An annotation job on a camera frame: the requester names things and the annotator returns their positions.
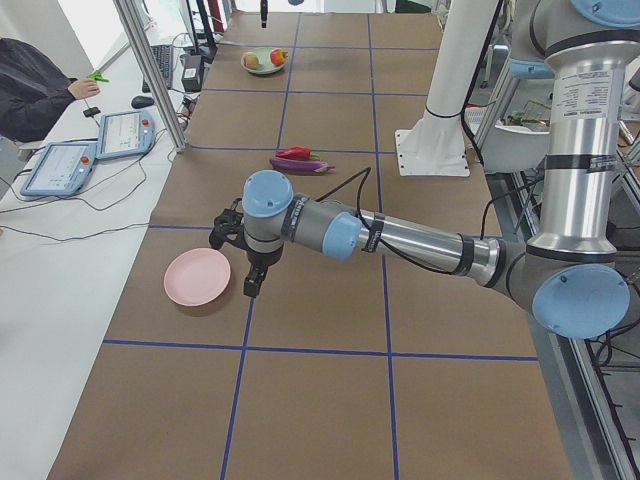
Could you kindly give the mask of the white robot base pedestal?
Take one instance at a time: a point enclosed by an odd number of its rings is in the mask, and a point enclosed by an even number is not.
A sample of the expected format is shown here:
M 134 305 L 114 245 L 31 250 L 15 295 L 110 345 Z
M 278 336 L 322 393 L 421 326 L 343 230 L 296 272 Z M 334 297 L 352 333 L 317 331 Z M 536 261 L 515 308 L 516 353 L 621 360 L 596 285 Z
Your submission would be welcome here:
M 467 177 L 470 174 L 462 116 L 500 6 L 498 0 L 450 3 L 423 116 L 411 129 L 395 132 L 400 175 Z

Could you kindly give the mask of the seated person hand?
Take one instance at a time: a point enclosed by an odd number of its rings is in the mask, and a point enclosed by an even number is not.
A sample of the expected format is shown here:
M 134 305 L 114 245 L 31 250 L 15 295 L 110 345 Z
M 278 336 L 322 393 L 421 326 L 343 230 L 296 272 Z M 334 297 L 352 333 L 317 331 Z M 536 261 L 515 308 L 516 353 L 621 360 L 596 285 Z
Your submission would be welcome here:
M 78 79 L 71 82 L 67 90 L 75 100 L 91 98 L 100 93 L 98 82 L 90 78 Z

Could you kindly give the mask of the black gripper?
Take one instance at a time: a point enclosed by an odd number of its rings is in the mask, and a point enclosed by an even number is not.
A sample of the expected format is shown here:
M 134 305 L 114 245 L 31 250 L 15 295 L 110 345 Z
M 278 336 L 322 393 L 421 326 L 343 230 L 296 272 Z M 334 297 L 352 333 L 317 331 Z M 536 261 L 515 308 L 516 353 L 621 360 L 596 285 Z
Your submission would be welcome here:
M 246 296 L 256 298 L 259 295 L 268 269 L 280 261 L 282 254 L 282 247 L 272 252 L 258 252 L 253 249 L 247 250 L 246 255 L 251 268 L 244 279 L 243 292 Z

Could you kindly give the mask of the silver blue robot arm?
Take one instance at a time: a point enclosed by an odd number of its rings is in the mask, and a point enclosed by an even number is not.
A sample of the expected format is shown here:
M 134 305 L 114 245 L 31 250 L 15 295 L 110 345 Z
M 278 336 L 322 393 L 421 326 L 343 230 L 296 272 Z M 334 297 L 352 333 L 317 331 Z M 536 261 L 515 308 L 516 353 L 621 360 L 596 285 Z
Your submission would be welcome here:
M 454 1 L 423 117 L 397 132 L 398 169 L 422 176 L 425 223 L 294 192 L 274 170 L 245 183 L 240 243 L 251 268 L 244 292 L 256 296 L 285 242 L 347 259 L 382 251 L 428 271 L 467 276 L 568 338 L 599 336 L 618 325 L 631 294 L 615 269 L 606 224 L 616 169 L 627 65 L 639 54 L 635 1 L 520 1 L 512 55 L 554 77 L 541 223 L 523 244 L 460 232 L 468 175 L 460 127 L 476 62 L 500 5 Z

